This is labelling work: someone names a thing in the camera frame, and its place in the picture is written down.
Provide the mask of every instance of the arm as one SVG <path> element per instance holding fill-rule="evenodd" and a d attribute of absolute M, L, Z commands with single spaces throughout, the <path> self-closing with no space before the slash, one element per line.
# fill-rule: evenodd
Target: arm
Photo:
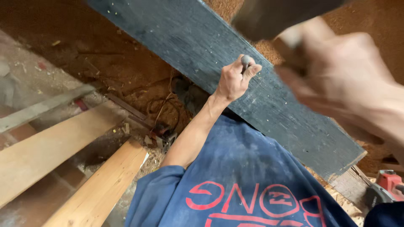
<path fill-rule="evenodd" d="M 175 140 L 161 163 L 161 167 L 179 165 L 186 168 L 189 166 L 198 156 L 210 129 L 223 110 L 245 93 L 248 82 L 261 71 L 262 67 L 255 64 L 254 60 L 251 59 L 249 67 L 244 74 L 241 74 L 243 69 L 242 56 L 240 55 L 232 64 L 223 67 L 216 91 Z"/>
<path fill-rule="evenodd" d="M 385 143 L 404 164 L 404 87 L 394 81 L 372 38 L 336 36 L 320 18 L 300 27 L 307 74 L 276 69 L 296 99 L 334 118 L 351 136 Z"/>

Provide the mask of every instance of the sleeve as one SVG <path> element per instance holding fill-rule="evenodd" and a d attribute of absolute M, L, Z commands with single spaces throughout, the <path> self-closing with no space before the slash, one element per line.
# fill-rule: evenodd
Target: sleeve
<path fill-rule="evenodd" d="M 364 227 L 399 227 L 404 223 L 404 202 L 381 203 L 366 215 Z"/>
<path fill-rule="evenodd" d="M 125 227 L 157 226 L 184 173 L 182 166 L 164 166 L 140 178 Z"/>

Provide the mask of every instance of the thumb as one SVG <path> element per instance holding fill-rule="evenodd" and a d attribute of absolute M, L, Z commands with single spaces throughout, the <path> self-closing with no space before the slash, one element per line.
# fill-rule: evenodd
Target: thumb
<path fill-rule="evenodd" d="M 248 84 L 248 82 L 251 80 L 251 78 L 253 78 L 259 71 L 261 71 L 261 69 L 262 69 L 262 66 L 258 65 L 258 64 L 249 66 L 243 74 L 242 83 Z"/>
<path fill-rule="evenodd" d="M 304 79 L 295 71 L 288 67 L 276 66 L 275 72 L 279 75 L 280 79 L 286 84 L 295 97 L 314 96 L 313 90 L 306 84 Z"/>

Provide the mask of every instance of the red power tool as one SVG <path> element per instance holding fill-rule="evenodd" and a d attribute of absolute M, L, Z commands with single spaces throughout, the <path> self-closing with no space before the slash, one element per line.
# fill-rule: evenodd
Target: red power tool
<path fill-rule="evenodd" d="M 381 170 L 375 184 L 366 190 L 366 205 L 369 209 L 379 203 L 404 201 L 404 184 L 392 170 Z"/>

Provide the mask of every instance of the forearm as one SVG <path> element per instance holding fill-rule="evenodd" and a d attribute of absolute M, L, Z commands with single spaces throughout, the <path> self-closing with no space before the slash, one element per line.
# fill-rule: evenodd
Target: forearm
<path fill-rule="evenodd" d="M 200 112 L 178 136 L 160 166 L 189 166 L 198 156 L 211 128 L 229 104 L 228 100 L 216 94 L 211 95 Z"/>

